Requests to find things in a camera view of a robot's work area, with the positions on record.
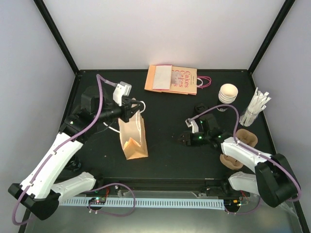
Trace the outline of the orange paper bag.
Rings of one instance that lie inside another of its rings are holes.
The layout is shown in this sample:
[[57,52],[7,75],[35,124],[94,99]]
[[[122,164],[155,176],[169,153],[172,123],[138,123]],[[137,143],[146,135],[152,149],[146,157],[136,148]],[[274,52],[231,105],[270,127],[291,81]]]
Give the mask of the orange paper bag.
[[143,105],[143,109],[138,110],[127,123],[119,119],[118,130],[108,126],[105,122],[103,123],[109,129],[119,133],[121,148],[127,160],[148,157],[144,119],[141,115],[145,111],[146,105],[143,101],[138,101],[138,103]]

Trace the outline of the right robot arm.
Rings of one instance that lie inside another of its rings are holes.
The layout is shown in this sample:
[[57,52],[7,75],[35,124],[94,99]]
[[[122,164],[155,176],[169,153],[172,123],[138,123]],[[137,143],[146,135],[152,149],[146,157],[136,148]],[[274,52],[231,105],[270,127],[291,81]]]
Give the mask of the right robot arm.
[[237,172],[221,183],[222,192],[231,196],[237,191],[259,195],[270,207],[287,200],[295,200],[301,193],[287,158],[277,153],[271,155],[250,147],[219,127],[212,114],[185,121],[191,130],[183,132],[179,142],[185,146],[209,145],[221,154],[232,157],[249,168],[252,173]]

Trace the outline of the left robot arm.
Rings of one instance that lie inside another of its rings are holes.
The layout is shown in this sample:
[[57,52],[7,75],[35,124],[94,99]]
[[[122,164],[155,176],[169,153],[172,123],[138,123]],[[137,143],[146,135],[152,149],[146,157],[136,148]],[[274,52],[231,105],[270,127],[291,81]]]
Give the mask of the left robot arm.
[[101,193],[104,181],[89,172],[61,183],[55,180],[66,167],[79,169],[75,154],[96,132],[96,123],[129,119],[141,109],[140,102],[130,99],[131,85],[115,85],[112,100],[103,95],[101,86],[89,87],[81,96],[81,105],[65,118],[55,141],[32,173],[21,183],[13,183],[8,192],[40,220],[49,218],[59,204],[80,193]]

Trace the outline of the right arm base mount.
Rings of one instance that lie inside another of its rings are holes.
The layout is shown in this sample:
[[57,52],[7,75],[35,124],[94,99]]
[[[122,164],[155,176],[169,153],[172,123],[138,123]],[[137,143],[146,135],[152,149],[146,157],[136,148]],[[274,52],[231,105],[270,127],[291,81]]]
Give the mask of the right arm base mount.
[[234,190],[229,181],[222,180],[207,180],[204,186],[200,188],[201,193],[205,193],[208,197],[219,198],[238,198],[242,197],[240,190]]

